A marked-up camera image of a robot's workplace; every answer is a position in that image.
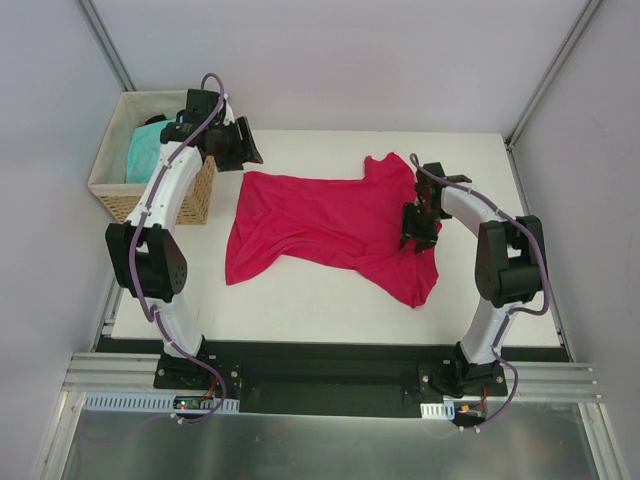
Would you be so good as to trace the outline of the pink t shirt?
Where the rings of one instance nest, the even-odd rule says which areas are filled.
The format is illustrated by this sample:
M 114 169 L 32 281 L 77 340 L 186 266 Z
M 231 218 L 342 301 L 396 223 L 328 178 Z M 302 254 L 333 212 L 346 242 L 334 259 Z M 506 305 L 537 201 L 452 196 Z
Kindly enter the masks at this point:
M 366 157 L 363 168 L 362 178 L 348 180 L 246 173 L 227 242 L 227 284 L 290 256 L 352 270 L 404 305 L 425 305 L 439 279 L 435 252 L 401 243 L 414 173 L 395 153 Z

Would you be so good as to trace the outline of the wicker basket with liner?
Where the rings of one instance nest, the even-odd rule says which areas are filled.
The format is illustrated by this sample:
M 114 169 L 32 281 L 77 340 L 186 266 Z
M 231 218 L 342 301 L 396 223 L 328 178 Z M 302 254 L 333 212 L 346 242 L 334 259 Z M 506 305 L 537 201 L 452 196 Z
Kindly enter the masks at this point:
M 125 92 L 120 95 L 88 180 L 89 190 L 117 222 L 125 221 L 146 188 L 145 184 L 125 181 L 127 155 L 134 130 L 156 115 L 174 117 L 185 108 L 186 97 L 184 90 Z M 214 176 L 214 159 L 209 157 L 187 190 L 177 217 L 179 225 L 206 223 Z

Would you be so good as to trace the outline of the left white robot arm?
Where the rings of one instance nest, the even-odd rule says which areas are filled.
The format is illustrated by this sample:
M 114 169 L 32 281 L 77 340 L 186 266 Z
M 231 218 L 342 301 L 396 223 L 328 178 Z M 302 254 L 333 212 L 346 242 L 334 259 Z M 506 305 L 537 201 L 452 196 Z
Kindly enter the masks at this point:
M 216 379 L 204 336 L 183 297 L 188 264 L 173 236 L 187 191 L 212 158 L 220 172 L 262 161 L 246 117 L 233 118 L 223 91 L 190 89 L 186 107 L 159 135 L 157 165 L 136 207 L 110 224 L 106 243 L 118 284 L 156 326 L 163 350 L 155 387 L 203 389 Z

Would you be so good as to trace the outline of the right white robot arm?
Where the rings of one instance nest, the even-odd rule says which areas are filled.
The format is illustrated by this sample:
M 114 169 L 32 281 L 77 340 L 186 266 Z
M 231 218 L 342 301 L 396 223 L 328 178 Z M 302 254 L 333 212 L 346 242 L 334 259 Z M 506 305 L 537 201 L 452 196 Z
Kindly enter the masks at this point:
M 480 300 L 471 325 L 448 363 L 429 375 L 436 392 L 460 398 L 498 380 L 501 348 L 518 313 L 549 309 L 550 285 L 541 220 L 513 217 L 477 191 L 465 175 L 448 176 L 440 163 L 416 167 L 416 199 L 403 207 L 399 245 L 417 253 L 434 248 L 445 219 L 456 219 L 477 239 L 474 281 Z

